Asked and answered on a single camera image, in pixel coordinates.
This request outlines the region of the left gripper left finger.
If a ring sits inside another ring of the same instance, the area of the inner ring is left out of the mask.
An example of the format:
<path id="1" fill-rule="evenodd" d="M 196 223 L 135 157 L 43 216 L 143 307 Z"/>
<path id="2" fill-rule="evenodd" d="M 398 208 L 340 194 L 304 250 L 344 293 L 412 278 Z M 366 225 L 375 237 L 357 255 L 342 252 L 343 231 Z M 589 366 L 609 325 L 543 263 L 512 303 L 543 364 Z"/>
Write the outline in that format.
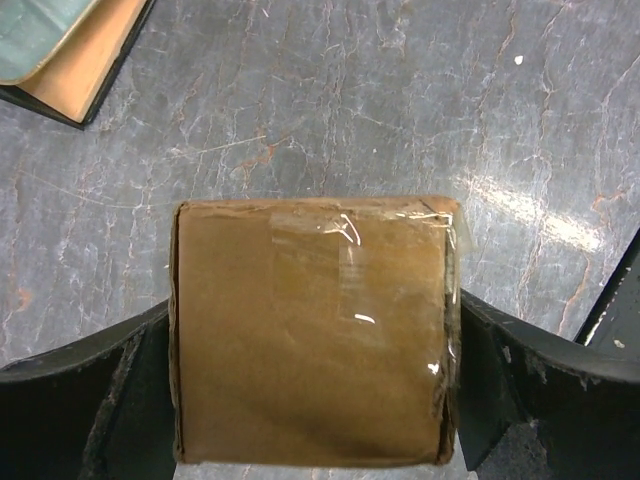
<path id="1" fill-rule="evenodd" d="M 4 479 L 171 479 L 167 302 L 1 370 Z"/>

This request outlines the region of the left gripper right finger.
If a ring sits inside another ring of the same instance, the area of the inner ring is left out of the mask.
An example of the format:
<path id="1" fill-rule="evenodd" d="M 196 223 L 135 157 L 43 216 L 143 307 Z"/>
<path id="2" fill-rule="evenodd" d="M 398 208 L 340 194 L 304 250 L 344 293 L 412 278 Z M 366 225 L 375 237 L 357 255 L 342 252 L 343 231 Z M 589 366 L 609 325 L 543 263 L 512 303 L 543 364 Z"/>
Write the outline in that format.
<path id="1" fill-rule="evenodd" d="M 464 291 L 459 438 L 468 470 L 636 479 L 639 364 L 599 353 Z"/>

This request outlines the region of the brown cardboard express box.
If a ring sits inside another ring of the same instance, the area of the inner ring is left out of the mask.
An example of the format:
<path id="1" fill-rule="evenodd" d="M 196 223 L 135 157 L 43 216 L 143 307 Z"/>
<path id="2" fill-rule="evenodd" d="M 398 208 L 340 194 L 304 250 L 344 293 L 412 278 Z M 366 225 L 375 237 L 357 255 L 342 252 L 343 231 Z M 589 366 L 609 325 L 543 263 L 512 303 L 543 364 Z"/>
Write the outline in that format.
<path id="1" fill-rule="evenodd" d="M 449 462 L 468 245 L 460 204 L 442 196 L 180 204 L 169 263 L 176 459 Z"/>

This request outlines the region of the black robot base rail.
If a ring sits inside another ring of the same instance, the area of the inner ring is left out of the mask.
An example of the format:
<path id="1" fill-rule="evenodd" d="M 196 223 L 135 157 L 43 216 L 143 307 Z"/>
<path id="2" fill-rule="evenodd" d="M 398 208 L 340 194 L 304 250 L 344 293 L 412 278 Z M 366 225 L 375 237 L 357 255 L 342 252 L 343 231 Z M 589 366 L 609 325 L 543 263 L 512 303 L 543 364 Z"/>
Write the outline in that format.
<path id="1" fill-rule="evenodd" d="M 575 342 L 606 355 L 639 362 L 639 286 L 639 232 L 636 232 Z"/>

